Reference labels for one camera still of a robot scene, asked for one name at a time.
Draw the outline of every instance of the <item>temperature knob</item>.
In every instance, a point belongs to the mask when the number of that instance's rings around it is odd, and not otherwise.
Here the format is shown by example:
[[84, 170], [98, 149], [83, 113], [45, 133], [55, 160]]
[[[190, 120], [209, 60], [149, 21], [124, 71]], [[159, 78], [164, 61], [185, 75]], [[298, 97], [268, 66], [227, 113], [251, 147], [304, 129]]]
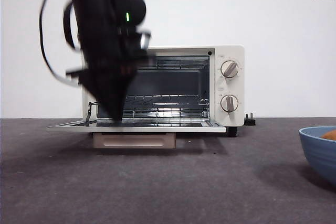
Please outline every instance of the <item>temperature knob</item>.
[[226, 112], [234, 112], [238, 108], [238, 100], [233, 95], [227, 95], [222, 98], [220, 105]]
[[238, 64], [229, 60], [223, 63], [220, 70], [226, 78], [232, 78], [238, 74]]

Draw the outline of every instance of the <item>power cord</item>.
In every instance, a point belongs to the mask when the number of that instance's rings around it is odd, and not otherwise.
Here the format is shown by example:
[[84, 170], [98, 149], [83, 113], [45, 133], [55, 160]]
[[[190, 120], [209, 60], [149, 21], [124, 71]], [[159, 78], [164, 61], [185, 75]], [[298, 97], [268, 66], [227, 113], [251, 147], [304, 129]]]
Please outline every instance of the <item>power cord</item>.
[[41, 51], [42, 51], [42, 56], [44, 59], [44, 62], [46, 63], [48, 69], [50, 70], [51, 74], [60, 82], [70, 85], [72, 87], [78, 87], [79, 84], [73, 81], [68, 80], [67, 78], [64, 78], [58, 74], [56, 74], [56, 72], [52, 69], [52, 67], [50, 66], [48, 59], [46, 57], [46, 53], [44, 50], [44, 43], [43, 43], [43, 26], [42, 26], [42, 19], [43, 19], [43, 11], [45, 8], [45, 5], [47, 3], [47, 0], [43, 0], [42, 2], [42, 7], [41, 7], [41, 11], [40, 11], [40, 16], [39, 16], [39, 29], [40, 29], [40, 44], [41, 44]]

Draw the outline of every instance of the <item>toaster oven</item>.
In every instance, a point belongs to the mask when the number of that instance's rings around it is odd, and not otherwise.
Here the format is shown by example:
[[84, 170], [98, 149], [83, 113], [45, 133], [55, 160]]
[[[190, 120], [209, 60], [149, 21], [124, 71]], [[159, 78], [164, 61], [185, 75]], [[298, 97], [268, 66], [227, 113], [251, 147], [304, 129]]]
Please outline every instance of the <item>toaster oven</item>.
[[152, 47], [128, 88], [123, 119], [114, 122], [83, 90], [83, 119], [53, 132], [154, 134], [212, 132], [235, 136], [244, 124], [242, 46]]

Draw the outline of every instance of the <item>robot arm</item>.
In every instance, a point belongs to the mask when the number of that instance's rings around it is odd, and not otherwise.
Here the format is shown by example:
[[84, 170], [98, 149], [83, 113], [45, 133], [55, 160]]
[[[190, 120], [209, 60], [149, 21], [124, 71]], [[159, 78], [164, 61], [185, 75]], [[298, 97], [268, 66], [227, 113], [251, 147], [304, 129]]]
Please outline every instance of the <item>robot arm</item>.
[[[111, 118], [119, 121], [122, 119], [127, 88], [136, 75], [137, 65], [149, 58], [146, 49], [150, 34], [140, 34], [136, 29], [144, 20], [145, 2], [71, 0], [64, 12], [64, 31], [66, 41], [75, 48], [70, 30], [72, 8], [75, 10], [80, 50], [87, 68], [67, 74], [77, 77]], [[43, 38], [41, 45], [44, 55]]]

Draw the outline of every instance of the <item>gray floor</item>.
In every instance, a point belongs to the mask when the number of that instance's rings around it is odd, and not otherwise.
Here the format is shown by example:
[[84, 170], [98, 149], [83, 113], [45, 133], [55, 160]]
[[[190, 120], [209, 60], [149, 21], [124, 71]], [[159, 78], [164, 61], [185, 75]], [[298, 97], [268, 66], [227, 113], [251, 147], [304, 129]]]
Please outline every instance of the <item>gray floor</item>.
[[1, 223], [335, 223], [336, 189], [308, 166], [298, 129], [336, 119], [103, 152], [88, 134], [46, 132], [63, 122], [1, 120]]

